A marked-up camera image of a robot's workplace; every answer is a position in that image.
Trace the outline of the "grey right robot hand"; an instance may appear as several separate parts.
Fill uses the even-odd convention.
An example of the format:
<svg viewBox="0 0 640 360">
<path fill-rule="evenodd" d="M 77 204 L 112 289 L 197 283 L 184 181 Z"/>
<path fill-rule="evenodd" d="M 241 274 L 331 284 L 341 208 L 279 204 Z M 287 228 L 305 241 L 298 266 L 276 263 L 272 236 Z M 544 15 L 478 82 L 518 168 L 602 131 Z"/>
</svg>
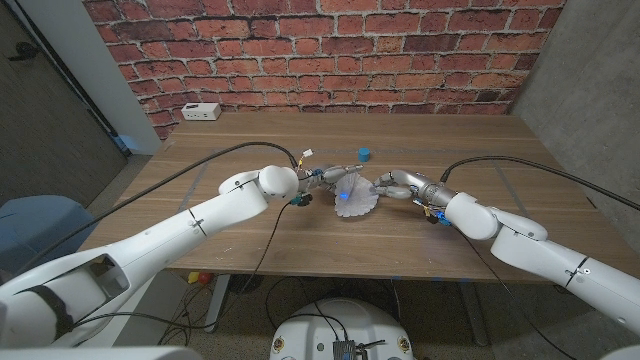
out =
<svg viewBox="0 0 640 360">
<path fill-rule="evenodd" d="M 378 177 L 374 182 L 378 195 L 395 199 L 419 199 L 426 205 L 444 206 L 457 193 L 423 174 L 406 170 L 392 170 Z"/>
</svg>

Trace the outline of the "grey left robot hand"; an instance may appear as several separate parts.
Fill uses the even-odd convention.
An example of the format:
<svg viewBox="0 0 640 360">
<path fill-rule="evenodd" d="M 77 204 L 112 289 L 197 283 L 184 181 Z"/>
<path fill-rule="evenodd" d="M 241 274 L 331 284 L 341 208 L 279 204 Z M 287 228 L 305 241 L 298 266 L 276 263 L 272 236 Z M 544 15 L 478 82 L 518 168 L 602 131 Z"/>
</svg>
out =
<svg viewBox="0 0 640 360">
<path fill-rule="evenodd" d="M 299 169 L 298 189 L 299 194 L 309 193 L 311 189 L 322 187 L 324 189 L 333 189 L 335 184 L 345 177 L 347 174 L 357 173 L 364 168 L 363 165 L 336 165 L 323 166 L 313 169 Z"/>
</svg>

